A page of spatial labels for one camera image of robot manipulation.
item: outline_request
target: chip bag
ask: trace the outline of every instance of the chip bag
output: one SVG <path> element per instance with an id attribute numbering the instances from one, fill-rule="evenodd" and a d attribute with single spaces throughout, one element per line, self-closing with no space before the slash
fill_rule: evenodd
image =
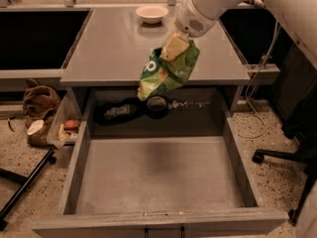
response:
<path id="1" fill-rule="evenodd" d="M 161 50 L 162 48 L 152 51 L 142 72 L 138 89 L 138 97 L 142 101 L 183 86 L 200 54 L 192 40 L 189 41 L 189 47 L 171 61 L 160 58 Z"/>

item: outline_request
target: small white bowl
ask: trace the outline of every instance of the small white bowl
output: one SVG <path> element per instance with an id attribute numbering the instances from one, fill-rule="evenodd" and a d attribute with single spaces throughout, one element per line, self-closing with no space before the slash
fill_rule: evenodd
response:
<path id="1" fill-rule="evenodd" d="M 157 24 L 168 14 L 168 9 L 160 5 L 147 5 L 137 8 L 136 13 L 145 23 Z"/>

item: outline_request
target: wire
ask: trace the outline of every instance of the wire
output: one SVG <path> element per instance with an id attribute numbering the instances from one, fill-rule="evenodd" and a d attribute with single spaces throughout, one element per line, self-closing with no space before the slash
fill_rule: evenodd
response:
<path id="1" fill-rule="evenodd" d="M 247 86 L 246 93 L 245 93 L 245 98 L 246 98 L 246 100 L 247 100 L 247 103 L 248 103 L 249 106 L 251 107 L 252 111 L 254 112 L 254 116 L 255 116 L 256 118 L 258 118 L 258 119 L 262 122 L 262 124 L 263 124 L 264 127 L 265 127 L 265 122 L 264 122 L 264 120 L 261 118 L 260 114 L 258 113 L 258 111 L 256 110 L 256 108 L 254 107 L 254 105 L 252 104 L 252 101 L 251 101 L 252 95 L 254 94 L 256 88 L 255 88 L 255 87 L 252 88 L 252 91 L 251 91 L 250 95 L 248 95 L 248 92 L 249 92 L 249 89 L 250 89 L 250 87 L 252 86 L 252 84 L 253 84 L 255 78 L 257 77 L 257 75 L 261 72 L 262 69 L 265 68 L 266 63 L 267 63 L 267 61 L 268 61 L 268 58 L 269 58 L 269 56 L 270 56 L 270 54 L 271 54 L 271 52 L 272 52 L 272 49 L 273 49 L 273 47 L 274 47 L 274 44 L 275 44 L 276 40 L 277 40 L 277 36 L 278 36 L 278 34 L 279 34 L 279 32 L 280 32 L 280 29 L 281 29 L 281 28 L 280 28 L 280 26 L 279 26 L 279 24 L 278 24 L 278 22 L 277 22 L 277 20 L 276 20 L 276 21 L 275 21 L 275 27 L 274 27 L 274 33 L 273 33 L 273 37 L 272 37 L 272 41 L 271 41 L 271 43 L 270 43 L 270 46 L 269 46 L 269 48 L 268 48 L 268 50 L 267 50 L 265 56 L 261 59 L 261 61 L 259 62 L 259 64 L 256 66 L 256 68 L 257 68 L 258 70 L 257 70 L 257 72 L 256 72 L 255 74 L 253 74 L 253 76 L 252 76 L 252 78 L 251 78 L 251 80 L 250 80 L 250 82 L 249 82 L 249 84 L 248 84 L 248 86 Z M 255 135 L 254 137 L 244 137 L 244 136 L 242 136 L 242 135 L 240 135 L 240 134 L 238 134 L 238 136 L 241 137 L 241 138 L 245 138 L 245 139 L 254 139 L 254 138 L 259 138 L 259 137 L 262 136 L 263 134 L 264 134 L 264 130 L 263 130 L 259 135 Z"/>

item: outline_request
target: drawer handle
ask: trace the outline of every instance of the drawer handle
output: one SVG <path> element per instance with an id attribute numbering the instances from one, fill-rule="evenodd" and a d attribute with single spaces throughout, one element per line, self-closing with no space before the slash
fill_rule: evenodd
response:
<path id="1" fill-rule="evenodd" d="M 145 238 L 150 238 L 149 228 L 145 229 Z M 180 227 L 180 238 L 185 238 L 185 228 L 183 226 Z"/>

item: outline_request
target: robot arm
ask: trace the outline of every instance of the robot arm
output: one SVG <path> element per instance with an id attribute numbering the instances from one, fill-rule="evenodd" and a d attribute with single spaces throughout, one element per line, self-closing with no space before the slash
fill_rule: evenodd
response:
<path id="1" fill-rule="evenodd" d="M 245 0 L 184 0 L 175 27 L 189 37 L 206 34 L 226 10 Z M 317 68 L 317 0 L 264 0 L 294 43 Z"/>

